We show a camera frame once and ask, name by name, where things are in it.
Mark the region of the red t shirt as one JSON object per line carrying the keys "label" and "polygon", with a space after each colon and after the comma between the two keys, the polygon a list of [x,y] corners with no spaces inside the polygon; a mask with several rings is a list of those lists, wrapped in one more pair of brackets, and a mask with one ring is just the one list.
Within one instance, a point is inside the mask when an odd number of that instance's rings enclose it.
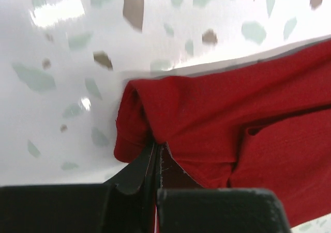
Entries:
{"label": "red t shirt", "polygon": [[205,188],[266,188],[297,226],[330,213],[330,41],[216,74],[127,83],[114,156],[150,142]]}

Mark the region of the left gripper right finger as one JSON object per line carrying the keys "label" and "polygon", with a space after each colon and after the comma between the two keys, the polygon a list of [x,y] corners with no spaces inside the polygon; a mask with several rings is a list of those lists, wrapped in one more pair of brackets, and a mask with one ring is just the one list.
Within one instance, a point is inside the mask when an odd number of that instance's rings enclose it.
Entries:
{"label": "left gripper right finger", "polygon": [[206,189],[160,147],[157,164],[158,232],[290,232],[283,206],[260,188]]}

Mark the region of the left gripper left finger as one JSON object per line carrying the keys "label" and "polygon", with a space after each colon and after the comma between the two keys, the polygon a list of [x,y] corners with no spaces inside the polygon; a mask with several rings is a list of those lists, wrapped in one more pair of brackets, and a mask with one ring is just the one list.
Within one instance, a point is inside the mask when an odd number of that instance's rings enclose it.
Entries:
{"label": "left gripper left finger", "polygon": [[1,187],[1,232],[153,232],[157,147],[100,184]]}

